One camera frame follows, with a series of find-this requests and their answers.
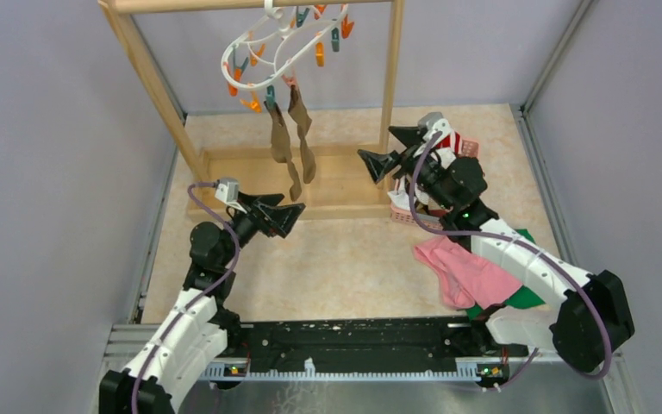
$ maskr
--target pink cloth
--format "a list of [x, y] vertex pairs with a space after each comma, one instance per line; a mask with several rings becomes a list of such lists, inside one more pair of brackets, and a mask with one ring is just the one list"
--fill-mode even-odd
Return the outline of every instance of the pink cloth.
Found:
[[435, 270], [440, 280], [443, 303], [468, 309], [502, 304], [522, 283], [500, 266], [469, 253], [445, 236], [415, 246], [415, 258]]

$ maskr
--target teal clothespin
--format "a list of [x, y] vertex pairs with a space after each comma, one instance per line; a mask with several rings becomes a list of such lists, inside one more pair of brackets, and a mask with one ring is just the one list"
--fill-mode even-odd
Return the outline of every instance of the teal clothespin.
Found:
[[265, 94], [265, 101], [267, 102], [267, 108], [272, 109], [275, 107], [275, 86], [270, 85], [267, 87], [267, 93]]
[[339, 40], [339, 28], [331, 30], [331, 49], [338, 52], [340, 49], [341, 41]]
[[303, 22], [306, 21], [306, 17], [308, 17], [310, 9], [307, 7], [306, 10], [303, 11], [303, 13], [298, 13], [298, 9], [296, 9], [296, 27], [300, 28], [303, 25]]
[[[234, 70], [237, 69], [237, 46], [232, 47], [232, 73], [234, 73]], [[245, 69], [247, 69], [247, 64], [250, 63], [250, 57], [247, 56], [245, 58], [245, 61], [242, 62], [242, 65], [239, 66], [240, 70], [242, 73], [245, 73]]]

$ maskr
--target white wall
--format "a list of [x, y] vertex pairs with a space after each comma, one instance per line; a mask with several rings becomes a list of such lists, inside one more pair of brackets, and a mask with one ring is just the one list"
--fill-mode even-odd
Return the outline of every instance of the white wall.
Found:
[[646, 412], [662, 412], [662, 1], [596, 5], [534, 130], [578, 258], [625, 283], [628, 365]]
[[[564, 32], [578, 0], [406, 2], [396, 105], [520, 103]], [[326, 13], [338, 13], [329, 6]], [[356, 21], [340, 52], [325, 41], [297, 65], [311, 108], [382, 104], [389, 27], [387, 3], [350, 6]], [[220, 73], [224, 49], [261, 9], [144, 15], [138, 23], [184, 110], [245, 110]], [[276, 85], [281, 102], [287, 89]]]
[[0, 1], [0, 412], [87, 412], [171, 153], [96, 2]]

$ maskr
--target brown sock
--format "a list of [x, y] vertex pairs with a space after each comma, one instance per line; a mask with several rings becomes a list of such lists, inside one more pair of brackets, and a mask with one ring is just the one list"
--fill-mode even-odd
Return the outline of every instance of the brown sock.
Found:
[[297, 85], [290, 87], [290, 105], [288, 105], [288, 115], [297, 124], [298, 138], [301, 140], [301, 162], [303, 163], [303, 182], [310, 184], [315, 177], [315, 157], [306, 142], [306, 135], [313, 122], [308, 115], [306, 105], [301, 98], [301, 90]]
[[277, 163], [285, 163], [288, 166], [288, 174], [290, 179], [293, 180], [293, 185], [289, 189], [290, 200], [296, 201], [301, 197], [303, 188], [301, 187], [301, 179], [298, 176], [295, 164], [293, 164], [293, 153], [290, 151], [290, 135], [288, 134], [288, 127], [283, 120], [283, 114], [277, 105], [268, 108], [267, 102], [265, 107], [270, 113], [272, 119], [272, 131], [270, 133], [270, 154]]

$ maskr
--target orange clothespin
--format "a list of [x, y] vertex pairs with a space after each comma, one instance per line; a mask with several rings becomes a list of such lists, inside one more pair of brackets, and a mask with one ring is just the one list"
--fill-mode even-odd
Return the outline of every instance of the orange clothespin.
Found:
[[322, 6], [322, 5], [318, 4], [318, 5], [316, 5], [316, 8], [318, 9], [318, 11], [321, 12], [321, 14], [314, 11], [313, 12], [313, 17], [315, 17], [315, 19], [318, 20], [318, 19], [321, 18], [321, 15], [323, 14], [323, 11], [326, 10], [326, 6]]
[[253, 101], [248, 102], [245, 99], [240, 99], [240, 103], [248, 107], [250, 110], [254, 110], [257, 113], [262, 112], [262, 108], [260, 107], [260, 101], [258, 100], [258, 94], [255, 93], [255, 91], [250, 92], [253, 94]]
[[323, 67], [323, 42], [319, 41], [315, 44], [315, 63]]
[[280, 77], [283, 78], [283, 82], [285, 82], [289, 88], [292, 86], [298, 87], [298, 82], [296, 81], [296, 68], [293, 67], [290, 69], [290, 76], [281, 75]]
[[[234, 80], [236, 80], [237, 82], [240, 82], [240, 79], [242, 79], [242, 68], [241, 67], [236, 67], [234, 69]], [[237, 88], [234, 88], [234, 89], [235, 89], [235, 92], [234, 92], [234, 95], [232, 95], [232, 96], [237, 95]]]
[[349, 15], [344, 17], [344, 21], [341, 22], [341, 37], [346, 39], [352, 33], [354, 22], [349, 22]]
[[250, 65], [255, 66], [258, 64], [258, 58], [262, 58], [262, 53], [265, 52], [265, 43], [260, 46], [260, 49], [258, 49], [257, 52], [253, 50], [252, 53], [250, 53]]
[[[224, 69], [227, 71], [227, 74], [229, 74], [229, 76], [232, 76], [232, 73], [229, 71], [229, 65], [227, 63], [224, 63], [222, 65], [224, 66]], [[237, 75], [237, 70], [236, 69], [234, 71], [234, 75], [235, 75], [235, 76], [233, 76], [234, 80], [238, 80], [237, 76], [236, 76]], [[230, 84], [229, 82], [227, 82], [227, 89], [229, 91], [229, 96], [230, 97], [236, 97], [237, 96], [237, 88], [232, 86], [232, 84]]]

